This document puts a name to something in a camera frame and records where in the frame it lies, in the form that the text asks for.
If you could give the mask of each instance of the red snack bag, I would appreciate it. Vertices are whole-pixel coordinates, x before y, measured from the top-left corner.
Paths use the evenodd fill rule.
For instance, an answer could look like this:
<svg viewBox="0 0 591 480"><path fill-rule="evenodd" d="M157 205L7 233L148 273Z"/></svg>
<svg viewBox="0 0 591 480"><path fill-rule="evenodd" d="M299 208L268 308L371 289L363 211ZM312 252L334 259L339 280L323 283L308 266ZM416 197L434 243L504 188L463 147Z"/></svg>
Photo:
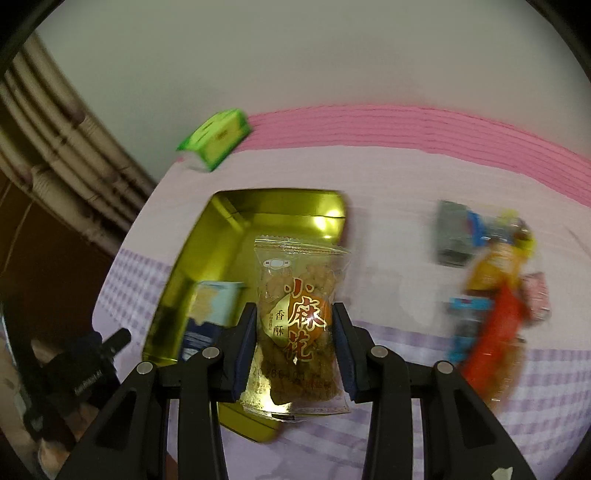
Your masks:
<svg viewBox="0 0 591 480"><path fill-rule="evenodd" d="M482 326L481 336L462 366L464 378L480 396L489 389L507 345L517 335L521 311L521 301L509 285L503 283L495 298L495 307Z"/></svg>

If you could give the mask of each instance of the metal screw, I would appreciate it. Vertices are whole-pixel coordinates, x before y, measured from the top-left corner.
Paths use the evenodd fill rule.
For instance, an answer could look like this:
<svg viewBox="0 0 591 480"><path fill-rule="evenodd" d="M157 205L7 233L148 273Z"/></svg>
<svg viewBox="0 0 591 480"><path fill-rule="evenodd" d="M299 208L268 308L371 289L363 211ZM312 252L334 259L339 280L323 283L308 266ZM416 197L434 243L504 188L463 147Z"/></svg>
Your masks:
<svg viewBox="0 0 591 480"><path fill-rule="evenodd" d="M439 362L437 364L437 369L445 375L449 375L453 372L453 365L450 362Z"/></svg>
<svg viewBox="0 0 591 480"><path fill-rule="evenodd" d="M149 374L154 366L150 362L141 362L135 369L140 375Z"/></svg>
<svg viewBox="0 0 591 480"><path fill-rule="evenodd" d="M371 354L377 358L384 358L388 355L388 349L381 345L376 345L371 348Z"/></svg>
<svg viewBox="0 0 591 480"><path fill-rule="evenodd" d="M220 350L214 346L208 346L203 352L201 352L205 358L216 358L220 354Z"/></svg>

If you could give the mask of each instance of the yellow package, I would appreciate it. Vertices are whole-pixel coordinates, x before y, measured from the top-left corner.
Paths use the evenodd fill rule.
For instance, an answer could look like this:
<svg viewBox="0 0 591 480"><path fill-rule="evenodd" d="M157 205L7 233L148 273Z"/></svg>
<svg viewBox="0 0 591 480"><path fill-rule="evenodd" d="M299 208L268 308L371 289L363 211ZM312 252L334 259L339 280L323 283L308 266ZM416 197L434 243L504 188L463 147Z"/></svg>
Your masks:
<svg viewBox="0 0 591 480"><path fill-rule="evenodd" d="M515 288L524 260L523 251L519 248L503 242L494 242L486 257L474 268L466 289L497 290L505 280L511 288Z"/></svg>

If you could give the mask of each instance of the gold metal tray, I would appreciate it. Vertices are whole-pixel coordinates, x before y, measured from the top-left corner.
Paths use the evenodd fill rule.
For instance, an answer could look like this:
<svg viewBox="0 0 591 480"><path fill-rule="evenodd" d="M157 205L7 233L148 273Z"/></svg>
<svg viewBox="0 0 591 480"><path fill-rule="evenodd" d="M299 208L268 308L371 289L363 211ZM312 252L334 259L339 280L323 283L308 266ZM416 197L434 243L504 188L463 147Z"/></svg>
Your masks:
<svg viewBox="0 0 591 480"><path fill-rule="evenodd" d="M338 192L303 189L232 190L214 194L193 227L160 298L142 353L157 365L176 363L197 281L239 281L244 304L256 301L258 269L254 239L276 235L336 244L345 226L345 201ZM219 406L220 422L258 442L275 436L278 422L245 413L237 404Z"/></svg>

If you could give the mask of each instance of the pink package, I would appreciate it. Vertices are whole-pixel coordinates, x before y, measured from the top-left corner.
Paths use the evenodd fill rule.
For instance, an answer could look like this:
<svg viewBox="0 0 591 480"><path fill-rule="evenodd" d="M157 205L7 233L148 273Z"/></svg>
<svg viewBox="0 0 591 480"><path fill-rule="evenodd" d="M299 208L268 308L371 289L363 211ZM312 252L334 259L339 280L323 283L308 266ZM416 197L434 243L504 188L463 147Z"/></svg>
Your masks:
<svg viewBox="0 0 591 480"><path fill-rule="evenodd" d="M530 310L530 321L541 322L550 318L550 299L544 273L523 276L522 287L525 302Z"/></svg>

